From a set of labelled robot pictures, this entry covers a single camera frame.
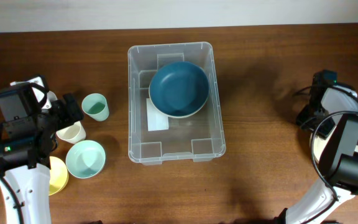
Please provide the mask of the mint green cup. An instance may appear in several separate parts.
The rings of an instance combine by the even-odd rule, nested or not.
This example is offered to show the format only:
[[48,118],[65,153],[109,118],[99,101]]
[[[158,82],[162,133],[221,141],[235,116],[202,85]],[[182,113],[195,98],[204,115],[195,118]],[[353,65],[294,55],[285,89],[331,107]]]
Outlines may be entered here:
[[96,121],[104,121],[109,116],[108,102],[100,93],[92,93],[86,96],[81,107],[85,114]]

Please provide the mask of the beige bowl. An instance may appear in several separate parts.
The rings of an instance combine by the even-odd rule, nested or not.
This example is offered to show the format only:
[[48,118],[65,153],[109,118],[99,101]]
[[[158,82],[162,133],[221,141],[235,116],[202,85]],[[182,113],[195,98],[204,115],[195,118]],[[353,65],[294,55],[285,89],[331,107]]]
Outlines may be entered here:
[[159,110],[159,109],[155,106],[154,102],[153,102],[152,99],[151,99],[150,90],[149,90],[149,99],[150,99],[150,102],[151,102],[151,104],[153,105],[153,107],[154,107],[160,114],[165,115],[165,116],[168,116],[169,118],[184,119],[184,118],[188,118],[188,117],[190,117],[190,116],[193,116],[193,115],[195,115],[196,113],[198,113],[200,110],[202,110],[203,107],[205,106],[205,104],[207,103],[207,101],[209,100],[209,97],[207,97],[206,101],[205,101],[197,110],[195,110],[194,112],[192,112],[192,113],[190,113],[190,114],[184,115],[184,116],[173,116],[173,115],[166,114],[166,113],[162,112],[161,110]]

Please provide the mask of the dark blue bowl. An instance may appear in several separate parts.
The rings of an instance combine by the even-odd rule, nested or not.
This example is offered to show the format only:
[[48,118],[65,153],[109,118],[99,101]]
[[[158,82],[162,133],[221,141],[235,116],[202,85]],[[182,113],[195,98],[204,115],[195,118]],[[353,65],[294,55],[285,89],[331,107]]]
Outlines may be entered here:
[[191,62],[173,62],[153,76],[149,98],[159,112],[172,118],[185,118],[204,106],[209,89],[202,68]]

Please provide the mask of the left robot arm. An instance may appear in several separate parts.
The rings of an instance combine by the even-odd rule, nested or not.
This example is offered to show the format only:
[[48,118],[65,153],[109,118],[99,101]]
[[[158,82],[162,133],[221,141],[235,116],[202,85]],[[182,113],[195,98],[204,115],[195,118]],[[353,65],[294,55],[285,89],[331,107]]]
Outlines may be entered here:
[[73,94],[49,101],[43,75],[0,90],[0,188],[7,223],[51,223],[50,153],[56,132],[84,118]]

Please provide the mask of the cream white bowl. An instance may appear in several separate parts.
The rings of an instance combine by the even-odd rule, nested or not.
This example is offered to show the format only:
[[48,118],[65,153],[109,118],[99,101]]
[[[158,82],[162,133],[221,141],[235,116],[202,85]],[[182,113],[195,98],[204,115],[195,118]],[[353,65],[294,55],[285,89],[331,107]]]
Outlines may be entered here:
[[[314,146],[314,149],[313,149],[313,155],[314,155],[314,158],[316,160],[316,163],[318,164],[319,163],[319,159],[324,151],[324,148],[326,147],[329,139],[331,138],[333,134],[330,134],[326,139],[323,139],[322,137],[320,136],[316,136],[314,138],[314,141],[313,141],[313,146]],[[358,145],[356,146],[355,148],[355,152],[358,152]]]

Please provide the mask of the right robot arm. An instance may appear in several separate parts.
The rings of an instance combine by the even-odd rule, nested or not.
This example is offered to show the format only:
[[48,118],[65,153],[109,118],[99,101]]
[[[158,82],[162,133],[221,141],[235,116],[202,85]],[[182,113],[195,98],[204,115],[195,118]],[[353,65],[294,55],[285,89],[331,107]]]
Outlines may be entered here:
[[303,198],[284,208],[275,223],[323,223],[358,195],[358,97],[353,86],[322,70],[307,87],[309,102],[296,125],[310,131],[311,163],[318,180]]

